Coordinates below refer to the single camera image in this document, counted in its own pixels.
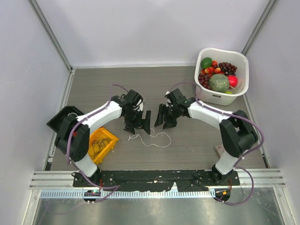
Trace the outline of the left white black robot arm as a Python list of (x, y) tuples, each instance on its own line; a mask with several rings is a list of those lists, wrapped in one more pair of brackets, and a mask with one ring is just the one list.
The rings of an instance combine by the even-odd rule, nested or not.
[(101, 172), (88, 155), (90, 135), (106, 123), (124, 118), (124, 131), (135, 134), (137, 129), (150, 134), (151, 111), (144, 111), (144, 99), (134, 90), (113, 96), (103, 106), (83, 115), (66, 115), (56, 132), (55, 147), (73, 162), (89, 187), (100, 184)]

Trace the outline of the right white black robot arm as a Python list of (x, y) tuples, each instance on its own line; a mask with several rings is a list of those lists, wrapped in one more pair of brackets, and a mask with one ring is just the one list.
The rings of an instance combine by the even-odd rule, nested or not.
[(201, 120), (220, 131), (224, 147), (220, 159), (212, 167), (212, 181), (223, 185), (228, 181), (235, 164), (243, 153), (258, 141), (253, 123), (242, 110), (228, 112), (203, 103), (195, 97), (187, 99), (179, 89), (166, 92), (166, 104), (160, 104), (155, 127), (163, 129), (177, 126), (179, 117)]

